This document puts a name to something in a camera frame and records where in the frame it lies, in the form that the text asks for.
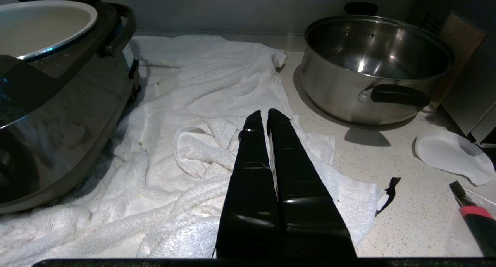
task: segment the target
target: white towel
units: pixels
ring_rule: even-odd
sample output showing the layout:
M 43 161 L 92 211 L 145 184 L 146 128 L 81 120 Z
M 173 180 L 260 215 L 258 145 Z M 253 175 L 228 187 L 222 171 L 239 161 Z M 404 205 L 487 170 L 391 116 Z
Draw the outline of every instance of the white towel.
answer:
M 333 138 L 301 129 L 275 71 L 284 52 L 214 36 L 135 37 L 131 46 L 142 61 L 137 103 L 84 186 L 60 205 L 0 217 L 1 266 L 46 258 L 209 258 L 237 134 L 249 114 L 272 107 L 293 119 L 354 244 L 367 235 L 375 184 L 326 165 Z

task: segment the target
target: stainless steel pot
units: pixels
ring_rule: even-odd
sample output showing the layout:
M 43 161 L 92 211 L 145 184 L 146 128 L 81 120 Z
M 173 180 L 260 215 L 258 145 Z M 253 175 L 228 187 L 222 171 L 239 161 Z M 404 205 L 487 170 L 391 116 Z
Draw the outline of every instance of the stainless steel pot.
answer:
M 390 124 L 430 102 L 454 54 L 440 38 L 400 21 L 348 15 L 305 33 L 303 86 L 312 101 L 357 124 Z

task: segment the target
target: countertop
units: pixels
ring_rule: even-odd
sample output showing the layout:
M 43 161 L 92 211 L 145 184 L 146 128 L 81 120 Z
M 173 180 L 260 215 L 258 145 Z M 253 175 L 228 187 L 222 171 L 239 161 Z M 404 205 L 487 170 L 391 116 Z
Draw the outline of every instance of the countertop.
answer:
M 294 114 L 308 133 L 336 138 L 333 166 L 350 179 L 375 183 L 386 189 L 391 177 L 401 177 L 393 202 L 375 219 L 368 236 L 356 247 L 359 257 L 441 257 L 453 220 L 461 218 L 449 184 L 464 177 L 425 165 L 416 158 L 414 140 L 427 129 L 450 129 L 447 120 L 430 111 L 388 126 L 358 126 L 327 115 L 310 101 L 301 84 L 303 52 L 286 52 L 280 70 L 284 89 Z M 494 189 L 491 182 L 478 189 Z M 468 229 L 461 232 L 462 254 L 480 256 Z

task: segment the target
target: label on rice cooker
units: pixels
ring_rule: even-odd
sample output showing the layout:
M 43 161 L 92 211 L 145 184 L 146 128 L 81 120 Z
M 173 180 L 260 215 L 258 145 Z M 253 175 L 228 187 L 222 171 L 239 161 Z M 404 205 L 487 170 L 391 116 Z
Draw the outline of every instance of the label on rice cooker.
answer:
M 129 46 L 129 43 L 124 47 L 122 53 L 126 58 L 127 67 L 131 69 L 131 66 L 133 65 L 133 61 L 134 61 L 134 56 L 133 56 L 133 51 L 131 50 L 131 46 Z

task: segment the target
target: rice cooker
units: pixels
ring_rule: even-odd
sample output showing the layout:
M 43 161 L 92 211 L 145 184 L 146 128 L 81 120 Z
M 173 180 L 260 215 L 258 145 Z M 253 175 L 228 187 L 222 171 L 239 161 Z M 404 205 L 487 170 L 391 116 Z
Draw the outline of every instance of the rice cooker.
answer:
M 140 89 L 129 7 L 20 1 L 0 5 L 0 214 L 81 183 Z

